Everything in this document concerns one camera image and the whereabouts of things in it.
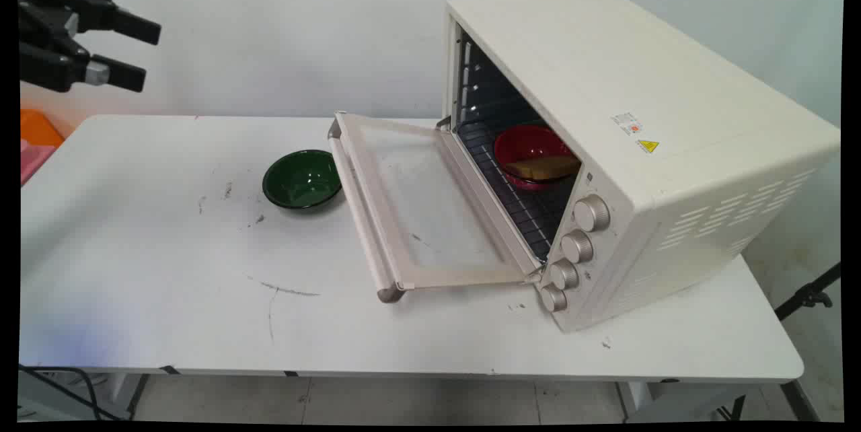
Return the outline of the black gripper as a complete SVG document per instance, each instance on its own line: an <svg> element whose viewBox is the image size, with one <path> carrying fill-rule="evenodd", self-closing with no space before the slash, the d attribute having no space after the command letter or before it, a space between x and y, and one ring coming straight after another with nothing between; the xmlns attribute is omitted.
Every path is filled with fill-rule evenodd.
<svg viewBox="0 0 861 432"><path fill-rule="evenodd" d="M111 31L157 45L162 26L114 0L17 0L21 81L64 94L74 83L141 92L147 70L101 55L80 57L77 33Z"/></svg>

